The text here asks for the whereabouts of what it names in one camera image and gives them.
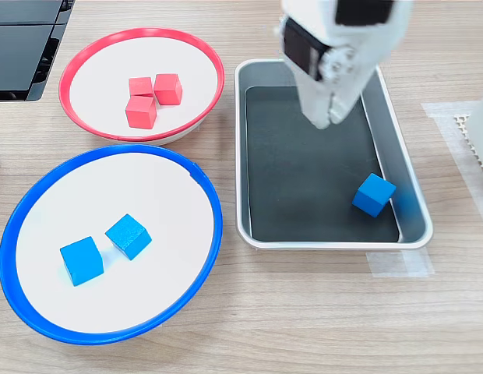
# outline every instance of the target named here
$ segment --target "bowl rim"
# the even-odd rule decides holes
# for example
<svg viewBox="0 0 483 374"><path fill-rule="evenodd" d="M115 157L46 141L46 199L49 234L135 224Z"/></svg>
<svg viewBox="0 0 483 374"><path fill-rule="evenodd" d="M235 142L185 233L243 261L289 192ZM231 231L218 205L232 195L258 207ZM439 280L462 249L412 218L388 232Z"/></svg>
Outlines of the bowl rim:
<svg viewBox="0 0 483 374"><path fill-rule="evenodd" d="M72 81L86 61L95 55L97 52L101 51L102 49L119 43L121 41L127 41L129 39L136 39L141 37L167 37L171 39L175 39L178 41L183 41L185 43L191 44L193 47L198 48L202 51L209 60L213 63L214 68L217 72L217 88L216 93L210 104L205 108L205 110L197 115L193 120L185 123L182 126L177 127L176 129L172 129L167 132L161 132L159 134L153 135L146 135L146 136L119 136L115 134L109 134L107 132L102 132L94 129L92 126L85 123L76 113L76 111L72 107L72 103L70 101L70 86L72 85ZM192 128L198 122L202 121L206 115L213 109L213 107L217 104L220 99L220 95L222 94L224 88L224 81L225 81L225 74L224 74L224 67L223 63L220 60L219 55L215 52L215 50L208 45L205 41L195 37L191 34L185 33L179 30L172 30L172 29L164 29L160 27L140 27L136 29L130 30L123 30L119 31L115 34L107 35L106 37L102 37L101 39L89 44L85 47L82 51L80 51L70 63L65 67L65 70L62 73L62 77L60 79L59 88L58 88L58 96L60 103L62 104L63 110L69 116L69 118L76 123L80 128L86 130L87 132L91 132L94 135L98 135L107 139L113 140L121 140L126 142L149 142L152 140L160 140L166 139L172 136L176 136L186 130Z"/></svg>
<svg viewBox="0 0 483 374"><path fill-rule="evenodd" d="M206 193L212 207L213 234L209 254L205 263L203 264L202 269L199 271L199 274L192 282L188 290L186 290L185 293L175 302L173 302L167 309L158 313L155 317L125 330L111 331L106 333L83 333L68 330L54 324L48 319L45 319L30 304L28 298L23 292L16 269L16 244L18 242L19 232L32 206L60 178L63 178L65 175L83 166L84 164L121 153L148 153L158 157L164 157L175 162L176 164L179 164L189 171L191 177L195 179L195 181ZM179 153L159 146L145 144L117 144L113 146L105 146L103 148L82 153L79 156L60 164L47 173L41 180L39 180L39 182L37 182L20 200L11 217L9 218L2 235L0 245L1 287L5 294L6 300L16 315L27 326L36 330L38 333L42 333L46 337L50 337L51 339L64 343L79 345L100 345L127 340L161 325L163 322L175 315L193 298L193 296L195 296L196 292L202 287L203 283L209 276L213 265L215 264L217 255L220 251L222 232L223 218L219 196L217 195L212 182L197 164L193 163Z"/></svg>

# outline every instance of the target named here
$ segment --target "tray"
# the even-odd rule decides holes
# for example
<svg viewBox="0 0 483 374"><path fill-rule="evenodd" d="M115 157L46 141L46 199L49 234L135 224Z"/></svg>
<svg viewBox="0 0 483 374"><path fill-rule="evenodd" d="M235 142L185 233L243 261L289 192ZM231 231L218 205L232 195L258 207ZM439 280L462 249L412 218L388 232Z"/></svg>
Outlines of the tray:
<svg viewBox="0 0 483 374"><path fill-rule="evenodd" d="M240 236L257 249L419 249L432 237L380 71L340 125L316 129L301 113L283 60L235 72L236 207ZM373 218L351 205L370 173L397 186Z"/></svg>

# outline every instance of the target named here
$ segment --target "blue cube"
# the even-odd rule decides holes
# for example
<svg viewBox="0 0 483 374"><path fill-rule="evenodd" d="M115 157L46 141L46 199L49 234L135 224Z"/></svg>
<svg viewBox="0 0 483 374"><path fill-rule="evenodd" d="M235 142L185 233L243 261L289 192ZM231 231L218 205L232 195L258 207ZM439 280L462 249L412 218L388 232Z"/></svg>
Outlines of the blue cube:
<svg viewBox="0 0 483 374"><path fill-rule="evenodd" d="M148 231L128 214L114 224L106 235L128 259L134 259L151 243Z"/></svg>
<svg viewBox="0 0 483 374"><path fill-rule="evenodd" d="M103 273L103 259L93 238L85 238L60 249L74 286Z"/></svg>
<svg viewBox="0 0 483 374"><path fill-rule="evenodd" d="M377 217L395 191L395 185L378 175L370 174L356 192L352 205Z"/></svg>

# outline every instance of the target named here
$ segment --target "red rim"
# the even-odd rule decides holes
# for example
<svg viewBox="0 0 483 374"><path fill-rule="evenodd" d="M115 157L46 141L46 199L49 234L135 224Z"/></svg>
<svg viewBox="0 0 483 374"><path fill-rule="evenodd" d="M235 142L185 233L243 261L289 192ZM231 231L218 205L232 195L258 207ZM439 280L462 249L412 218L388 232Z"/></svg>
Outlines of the red rim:
<svg viewBox="0 0 483 374"><path fill-rule="evenodd" d="M202 113L200 113L190 122L184 124L181 127L173 129L171 131L162 132L160 134L148 135L148 136L118 136L118 135L107 134L106 132L97 131L96 129L93 129L91 126L86 124L82 119L80 119L77 113L72 108L72 103L70 102L70 86L72 85L73 77L77 74L80 67L84 65L84 63L91 56L95 55L103 48L106 48L109 45L112 45L121 41L127 41L129 39L136 39L139 37L168 37L171 39L176 39L178 41L184 41L185 43L191 44L193 47L196 47L200 51L205 53L205 55L213 63L217 72L216 93L212 101L210 102L209 106ZM123 140L126 142L147 142L151 140L166 139L170 136L177 135L180 132L184 132L185 130L194 126L198 121L201 121L217 104L217 102L220 99L220 95L223 91L223 88L224 88L223 63L220 60L217 53L215 52L215 50L213 50L211 46L209 46L205 41L199 39L198 37L194 37L191 34L183 33L182 31L171 30L171 29L161 29L157 27L146 27L146 28L125 30L116 34L111 34L85 47L81 52L79 52L72 59L72 61L65 68L65 71L62 74L62 78L60 79L59 96L60 96L60 102L62 103L62 107L65 113L70 117L70 119L72 119L72 121L74 121L79 127L85 129L86 131L91 132L98 136L103 136L104 138L107 138L107 139Z"/></svg>

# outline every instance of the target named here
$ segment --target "tape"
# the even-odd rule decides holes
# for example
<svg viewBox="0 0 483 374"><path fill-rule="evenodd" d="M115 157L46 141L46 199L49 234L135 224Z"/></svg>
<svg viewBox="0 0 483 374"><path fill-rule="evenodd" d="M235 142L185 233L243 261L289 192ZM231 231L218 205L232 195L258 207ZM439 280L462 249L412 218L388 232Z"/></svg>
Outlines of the tape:
<svg viewBox="0 0 483 374"><path fill-rule="evenodd" d="M483 163L467 141L464 123L478 101L423 104L428 117L434 118L446 141L472 199L483 220Z"/></svg>
<svg viewBox="0 0 483 374"><path fill-rule="evenodd" d="M424 278L435 273L425 247L400 252L366 253L369 269L375 278Z"/></svg>

